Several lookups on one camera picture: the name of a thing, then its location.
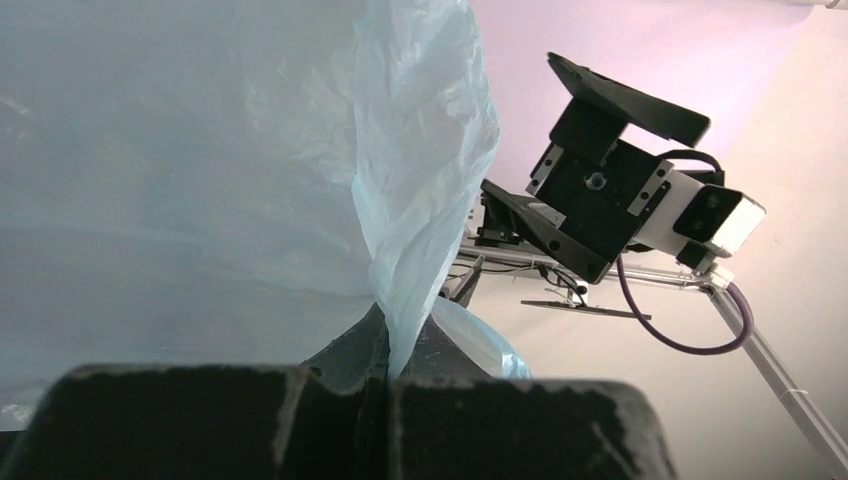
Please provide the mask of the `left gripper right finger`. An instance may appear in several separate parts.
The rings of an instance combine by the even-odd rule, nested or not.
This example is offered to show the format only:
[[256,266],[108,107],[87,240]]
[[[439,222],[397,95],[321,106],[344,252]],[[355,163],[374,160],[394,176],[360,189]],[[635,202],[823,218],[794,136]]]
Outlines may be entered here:
[[498,379],[427,319],[388,403],[390,479],[674,479],[646,396],[592,379]]

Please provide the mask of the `light blue plastic bag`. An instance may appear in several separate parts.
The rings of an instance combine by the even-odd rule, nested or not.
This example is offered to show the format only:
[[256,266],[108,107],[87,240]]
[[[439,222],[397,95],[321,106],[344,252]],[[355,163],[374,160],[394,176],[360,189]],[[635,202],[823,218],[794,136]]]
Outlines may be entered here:
[[94,363],[412,355],[501,125],[466,1],[5,1],[1,427]]

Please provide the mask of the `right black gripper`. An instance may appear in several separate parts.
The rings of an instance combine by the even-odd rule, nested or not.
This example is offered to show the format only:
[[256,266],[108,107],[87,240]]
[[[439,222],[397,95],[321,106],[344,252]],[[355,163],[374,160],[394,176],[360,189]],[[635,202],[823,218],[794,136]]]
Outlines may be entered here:
[[531,171],[529,195],[555,210],[552,222],[487,179],[480,244],[531,244],[582,280],[599,283],[665,196],[672,165],[622,140],[628,124],[687,147],[709,117],[648,95],[554,52],[547,62],[573,100]]

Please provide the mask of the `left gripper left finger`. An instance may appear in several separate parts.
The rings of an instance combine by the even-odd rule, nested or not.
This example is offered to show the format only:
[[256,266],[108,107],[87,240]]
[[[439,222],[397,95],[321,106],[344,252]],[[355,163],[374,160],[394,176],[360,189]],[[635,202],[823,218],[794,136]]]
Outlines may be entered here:
[[382,479],[380,308],[294,365],[87,365],[1,441],[5,479]]

